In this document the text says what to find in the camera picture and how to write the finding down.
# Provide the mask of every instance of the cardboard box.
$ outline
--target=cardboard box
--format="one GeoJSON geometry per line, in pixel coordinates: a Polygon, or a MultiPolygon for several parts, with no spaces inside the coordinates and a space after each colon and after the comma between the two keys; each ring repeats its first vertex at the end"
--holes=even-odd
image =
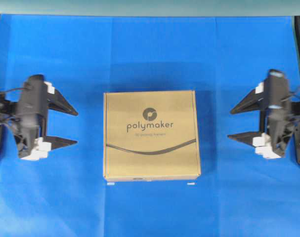
{"type": "Polygon", "coordinates": [[[107,181],[188,180],[200,174],[194,91],[104,94],[107,181]]]}

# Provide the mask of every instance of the blue backdrop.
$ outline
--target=blue backdrop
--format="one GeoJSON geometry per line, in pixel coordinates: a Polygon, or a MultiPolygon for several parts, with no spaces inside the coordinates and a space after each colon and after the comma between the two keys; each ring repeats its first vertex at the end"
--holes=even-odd
{"type": "MultiPolygon", "coordinates": [[[[227,134],[257,130],[230,109],[269,69],[300,84],[290,17],[100,18],[2,15],[0,89],[46,80],[78,110],[49,113],[48,134],[78,141],[38,162],[0,157],[0,236],[300,237],[300,167],[265,160],[227,134]],[[187,181],[102,177],[103,92],[196,90],[202,175],[187,181]]],[[[8,95],[19,98],[18,92],[8,95]]]]}

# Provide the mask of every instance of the cable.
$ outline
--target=cable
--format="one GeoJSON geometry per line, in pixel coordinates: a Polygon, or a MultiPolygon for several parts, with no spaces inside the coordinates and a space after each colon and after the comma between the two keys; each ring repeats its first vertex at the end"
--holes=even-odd
{"type": "Polygon", "coordinates": [[[298,87],[296,88],[296,90],[290,91],[290,95],[287,96],[287,97],[285,97],[284,99],[282,99],[281,102],[284,102],[284,101],[288,100],[289,98],[291,98],[291,97],[293,97],[293,96],[297,97],[296,94],[297,94],[297,92],[298,92],[299,90],[300,90],[300,86],[298,86],[298,87]]]}
{"type": "Polygon", "coordinates": [[[28,88],[24,88],[24,87],[19,87],[19,88],[13,88],[10,90],[6,90],[6,91],[0,91],[0,95],[12,92],[12,91],[16,91],[16,90],[28,90],[28,88]]]}

